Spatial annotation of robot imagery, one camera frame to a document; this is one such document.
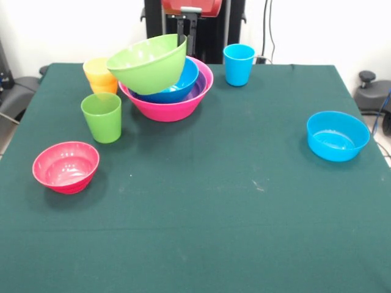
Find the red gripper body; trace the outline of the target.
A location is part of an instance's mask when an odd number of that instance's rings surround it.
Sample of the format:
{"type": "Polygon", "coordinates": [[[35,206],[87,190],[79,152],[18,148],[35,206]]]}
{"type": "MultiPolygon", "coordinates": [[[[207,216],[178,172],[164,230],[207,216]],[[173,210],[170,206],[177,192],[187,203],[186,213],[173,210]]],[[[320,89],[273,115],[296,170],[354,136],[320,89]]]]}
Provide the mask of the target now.
{"type": "Polygon", "coordinates": [[[162,0],[166,14],[199,13],[202,17],[217,17],[222,0],[162,0]]]}

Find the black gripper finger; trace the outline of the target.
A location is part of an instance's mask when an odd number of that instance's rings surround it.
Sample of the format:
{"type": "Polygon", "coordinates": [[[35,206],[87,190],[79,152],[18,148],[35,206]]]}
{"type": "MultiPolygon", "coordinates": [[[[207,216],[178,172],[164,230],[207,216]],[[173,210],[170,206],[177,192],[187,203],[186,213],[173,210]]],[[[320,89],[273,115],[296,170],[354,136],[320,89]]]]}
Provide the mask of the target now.
{"type": "Polygon", "coordinates": [[[188,18],[189,20],[189,34],[188,34],[188,46],[187,46],[187,55],[193,56],[195,47],[196,47],[196,34],[197,34],[197,19],[188,18]]]}
{"type": "Polygon", "coordinates": [[[184,34],[184,21],[185,19],[182,16],[177,18],[177,45],[180,46],[183,42],[186,41],[186,36],[184,34]]]}

